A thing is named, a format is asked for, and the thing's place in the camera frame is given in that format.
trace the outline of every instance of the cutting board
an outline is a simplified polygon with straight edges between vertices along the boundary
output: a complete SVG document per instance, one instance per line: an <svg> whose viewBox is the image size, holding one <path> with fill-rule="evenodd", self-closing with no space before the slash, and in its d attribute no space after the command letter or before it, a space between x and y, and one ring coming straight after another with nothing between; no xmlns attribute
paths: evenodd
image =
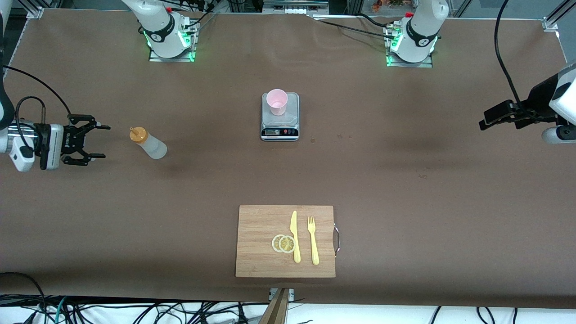
<svg viewBox="0 0 576 324"><path fill-rule="evenodd" d="M278 234L290 235L292 212L298 214L298 244L302 261L294 262L292 253L272 248ZM316 245L320 263L312 264L308 217L316 223ZM334 278L334 207L241 205L238 214L236 277L252 278Z"/></svg>

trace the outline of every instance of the lemon slice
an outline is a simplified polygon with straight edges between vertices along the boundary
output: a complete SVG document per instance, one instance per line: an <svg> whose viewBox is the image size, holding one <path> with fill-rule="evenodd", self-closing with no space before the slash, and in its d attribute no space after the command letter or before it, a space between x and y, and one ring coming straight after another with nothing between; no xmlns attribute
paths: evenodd
<svg viewBox="0 0 576 324"><path fill-rule="evenodd" d="M280 250L280 240L283 237L284 234L278 234L274 236L274 238L272 239L272 248L274 249L274 251L282 253L282 250Z"/></svg>
<svg viewBox="0 0 576 324"><path fill-rule="evenodd" d="M283 236L280 239L280 250L284 253L292 253L294 251L295 241L292 236Z"/></svg>

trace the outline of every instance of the yellow plastic fork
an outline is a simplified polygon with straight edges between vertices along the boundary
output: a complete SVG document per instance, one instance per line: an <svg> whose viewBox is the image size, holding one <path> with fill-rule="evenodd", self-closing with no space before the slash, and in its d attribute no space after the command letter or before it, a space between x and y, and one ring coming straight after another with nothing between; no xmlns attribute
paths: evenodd
<svg viewBox="0 0 576 324"><path fill-rule="evenodd" d="M310 232L310 243L312 245L312 264L317 266L320 263L320 258L318 257L316 237L314 236L314 233L316 232L316 223L314 223L314 217L308 217L308 232Z"/></svg>

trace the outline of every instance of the pink cup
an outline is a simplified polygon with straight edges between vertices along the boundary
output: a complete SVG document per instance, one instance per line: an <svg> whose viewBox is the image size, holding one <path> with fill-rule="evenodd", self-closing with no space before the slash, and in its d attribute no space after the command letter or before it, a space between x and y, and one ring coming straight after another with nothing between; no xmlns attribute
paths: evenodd
<svg viewBox="0 0 576 324"><path fill-rule="evenodd" d="M270 106L270 111L274 115L280 116L286 112L288 94L280 89L270 90L266 95L266 102Z"/></svg>

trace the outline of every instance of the knife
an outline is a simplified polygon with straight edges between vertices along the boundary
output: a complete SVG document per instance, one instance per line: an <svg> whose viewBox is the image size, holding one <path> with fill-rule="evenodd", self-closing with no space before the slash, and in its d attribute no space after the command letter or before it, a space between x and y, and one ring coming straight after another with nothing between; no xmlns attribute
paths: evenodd
<svg viewBox="0 0 576 324"><path fill-rule="evenodd" d="M290 232L294 237L294 262L300 263L300 247L298 246L298 228L296 226L296 211L292 213L292 219L290 220Z"/></svg>

